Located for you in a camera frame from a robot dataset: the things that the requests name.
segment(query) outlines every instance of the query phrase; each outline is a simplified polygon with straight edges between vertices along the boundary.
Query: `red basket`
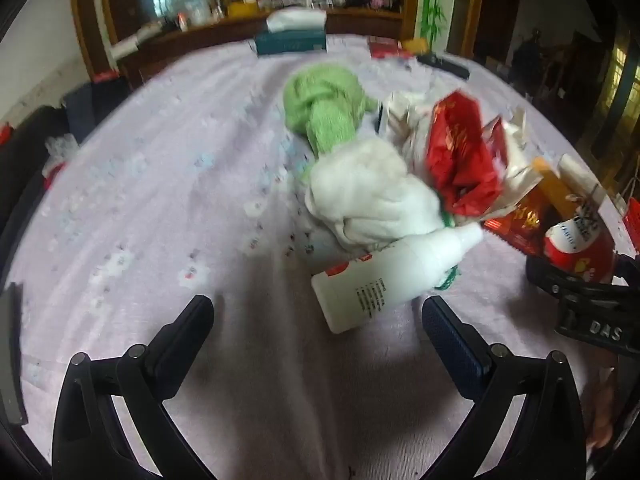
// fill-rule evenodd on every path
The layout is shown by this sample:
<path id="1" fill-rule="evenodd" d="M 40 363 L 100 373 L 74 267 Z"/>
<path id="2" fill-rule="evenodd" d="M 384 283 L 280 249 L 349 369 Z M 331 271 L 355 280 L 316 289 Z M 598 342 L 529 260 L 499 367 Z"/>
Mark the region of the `red basket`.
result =
<path id="1" fill-rule="evenodd" d="M 640 253 L 640 202 L 638 202 L 638 200 L 633 197 L 629 199 L 629 207 L 622 219 L 631 238 L 631 242 L 636 248 L 636 251 Z"/>

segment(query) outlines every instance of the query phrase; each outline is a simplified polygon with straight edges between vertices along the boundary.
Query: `black remote control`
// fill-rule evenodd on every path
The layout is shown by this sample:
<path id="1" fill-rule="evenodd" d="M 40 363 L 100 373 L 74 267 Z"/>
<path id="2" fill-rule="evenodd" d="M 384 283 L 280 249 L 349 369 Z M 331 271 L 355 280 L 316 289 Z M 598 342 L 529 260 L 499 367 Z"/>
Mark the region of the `black remote control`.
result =
<path id="1" fill-rule="evenodd" d="M 422 56 L 417 56 L 417 59 L 424 65 L 429 65 L 433 68 L 444 70 L 445 72 L 449 72 L 450 74 L 464 79 L 465 81 L 469 79 L 468 69 L 466 69 L 462 65 L 458 65 L 450 61 L 446 61 L 445 59 L 441 59 L 433 52 L 423 54 Z"/>

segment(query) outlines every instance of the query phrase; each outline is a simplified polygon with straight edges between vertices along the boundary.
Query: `white cloth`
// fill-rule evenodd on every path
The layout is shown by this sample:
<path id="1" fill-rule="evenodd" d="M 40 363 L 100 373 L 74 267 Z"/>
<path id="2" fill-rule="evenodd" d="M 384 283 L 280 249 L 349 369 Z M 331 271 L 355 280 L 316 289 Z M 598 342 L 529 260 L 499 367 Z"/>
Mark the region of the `white cloth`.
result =
<path id="1" fill-rule="evenodd" d="M 324 28 L 325 23 L 325 10 L 304 9 L 302 7 L 289 7 L 288 9 L 277 10 L 267 18 L 267 28 L 269 32 Z"/>
<path id="2" fill-rule="evenodd" d="M 352 140 L 321 156 L 311 169 L 305 204 L 347 250 L 374 251 L 444 227 L 438 195 L 377 138 Z"/>
<path id="3" fill-rule="evenodd" d="M 164 406 L 217 478 L 419 478 L 458 430 L 471 402 L 424 335 L 423 298 L 329 332 L 310 276 L 353 256 L 305 214 L 292 185 L 313 156 L 284 126 L 282 88 L 321 61 L 349 68 L 380 100 L 457 82 L 480 99 L 483 121 L 523 106 L 540 152 L 579 156 L 471 61 L 454 58 L 471 71 L 463 82 L 413 60 L 372 60 L 366 38 L 330 36 L 327 49 L 258 59 L 242 42 L 184 57 L 114 111 L 47 192 L 9 280 L 23 284 L 24 430 L 48 460 L 71 356 L 110 358 L 148 343 L 198 293 L 214 299 L 214 327 Z M 369 118 L 358 136 L 375 136 Z M 600 213 L 616 248 L 633 254 L 608 199 Z M 527 283 L 524 264 L 485 236 L 442 296 L 489 343 L 533 357 L 564 352 L 581 389 L 585 345 L 554 332 L 556 302 Z M 521 404 L 485 468 L 500 458 Z M 155 470 L 121 399 L 116 409 L 138 460 Z"/>

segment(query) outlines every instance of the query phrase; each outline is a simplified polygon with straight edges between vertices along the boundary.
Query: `white spray bottle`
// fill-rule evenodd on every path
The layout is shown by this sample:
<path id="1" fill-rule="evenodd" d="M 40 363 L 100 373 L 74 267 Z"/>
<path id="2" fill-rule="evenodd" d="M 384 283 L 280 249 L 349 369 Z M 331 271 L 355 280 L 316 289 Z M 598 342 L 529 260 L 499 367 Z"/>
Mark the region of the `white spray bottle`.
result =
<path id="1" fill-rule="evenodd" d="M 339 334 L 438 286 L 482 239 L 477 223 L 402 238 L 311 278 L 331 332 Z"/>

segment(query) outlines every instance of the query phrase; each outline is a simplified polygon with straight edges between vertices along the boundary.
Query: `blue gripper pad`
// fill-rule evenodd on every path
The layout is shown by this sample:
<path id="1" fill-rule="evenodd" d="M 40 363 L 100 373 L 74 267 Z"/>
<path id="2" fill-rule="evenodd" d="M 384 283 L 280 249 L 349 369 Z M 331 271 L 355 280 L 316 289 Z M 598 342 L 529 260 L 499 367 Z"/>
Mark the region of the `blue gripper pad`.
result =
<path id="1" fill-rule="evenodd" d="M 489 347 L 482 336 L 462 323 L 440 296 L 431 296 L 422 305 L 422 327 L 460 395 L 478 402 L 492 367 Z"/>

